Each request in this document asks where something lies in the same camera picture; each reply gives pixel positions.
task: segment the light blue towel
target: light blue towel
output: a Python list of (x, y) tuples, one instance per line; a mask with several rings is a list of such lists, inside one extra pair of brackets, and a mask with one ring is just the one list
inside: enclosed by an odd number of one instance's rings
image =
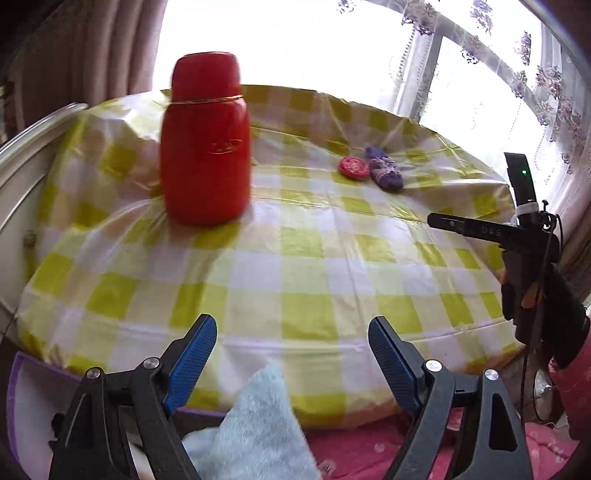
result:
[(190, 433), (183, 445), (203, 480), (321, 478), (274, 365), (240, 390), (219, 428)]

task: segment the blue gripper pad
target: blue gripper pad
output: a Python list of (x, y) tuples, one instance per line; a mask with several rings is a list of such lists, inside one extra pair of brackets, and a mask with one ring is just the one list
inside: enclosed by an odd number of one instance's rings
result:
[(168, 415), (187, 404), (216, 339), (216, 321), (207, 316), (168, 375), (168, 393), (162, 402)]
[(403, 342), (396, 335), (384, 317), (369, 322), (368, 341), (396, 401), (416, 417), (423, 406), (423, 357), (412, 343)]

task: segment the red thermos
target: red thermos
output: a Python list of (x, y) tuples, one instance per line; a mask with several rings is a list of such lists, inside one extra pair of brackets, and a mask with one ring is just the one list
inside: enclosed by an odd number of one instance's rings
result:
[(215, 225), (239, 216), (251, 194), (248, 113), (236, 57), (194, 53), (174, 67), (160, 141), (160, 176), (171, 217)]

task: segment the red lid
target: red lid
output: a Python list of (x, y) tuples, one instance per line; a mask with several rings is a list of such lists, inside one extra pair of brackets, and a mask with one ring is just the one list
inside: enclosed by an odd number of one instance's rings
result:
[(339, 162), (339, 171), (355, 180), (364, 180), (369, 176), (367, 163), (355, 157), (345, 157)]
[(240, 69), (231, 53), (193, 53), (180, 58), (174, 66), (173, 102), (211, 100), (241, 93)]

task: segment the yellow checkered tablecloth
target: yellow checkered tablecloth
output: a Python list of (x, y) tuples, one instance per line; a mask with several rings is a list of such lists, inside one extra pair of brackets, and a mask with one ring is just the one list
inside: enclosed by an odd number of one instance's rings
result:
[[(507, 221), (508, 186), (407, 119), (324, 93), (244, 87), (252, 203), (217, 228), (171, 221), (160, 197), (165, 92), (85, 112), (64, 140), (41, 199), (39, 268), (20, 335), (33, 353), (83, 373), (131, 369), (183, 336), (199, 313), (217, 345), (188, 406), (231, 407), (258, 369), (279, 363), (305, 426), (354, 425), (392, 412), (366, 339), (386, 316), (426, 358), (480, 371), (519, 348), (504, 322), (499, 249), (430, 229), (431, 211)], [(336, 172), (382, 146), (400, 194)]]

